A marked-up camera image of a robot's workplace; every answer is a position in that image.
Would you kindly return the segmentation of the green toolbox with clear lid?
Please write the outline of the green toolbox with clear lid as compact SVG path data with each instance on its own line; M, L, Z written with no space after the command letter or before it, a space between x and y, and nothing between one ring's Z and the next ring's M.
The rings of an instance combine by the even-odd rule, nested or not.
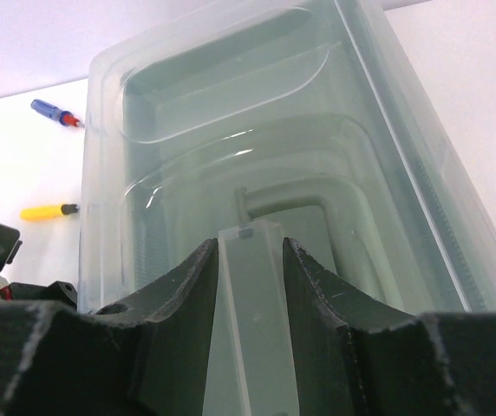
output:
M216 1L100 53L78 307L219 244L206 415L298 415L282 245L388 306L496 311L496 231L380 8Z

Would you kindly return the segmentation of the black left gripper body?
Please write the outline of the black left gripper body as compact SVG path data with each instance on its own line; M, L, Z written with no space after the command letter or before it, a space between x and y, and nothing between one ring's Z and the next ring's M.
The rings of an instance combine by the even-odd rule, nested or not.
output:
M9 291L12 300L58 301L72 309L77 308L77 291L71 283L55 281L48 286L11 283Z

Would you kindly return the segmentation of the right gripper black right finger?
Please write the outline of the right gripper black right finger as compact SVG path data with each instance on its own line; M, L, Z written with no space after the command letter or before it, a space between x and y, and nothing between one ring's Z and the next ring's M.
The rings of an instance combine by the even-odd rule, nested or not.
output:
M303 415L496 415L496 312L410 315L283 242Z

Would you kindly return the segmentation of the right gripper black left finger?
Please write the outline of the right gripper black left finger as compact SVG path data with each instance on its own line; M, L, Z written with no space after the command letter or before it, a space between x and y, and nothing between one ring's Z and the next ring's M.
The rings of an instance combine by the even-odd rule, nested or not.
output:
M208 239L94 314L0 299L0 415L200 415L219 278Z

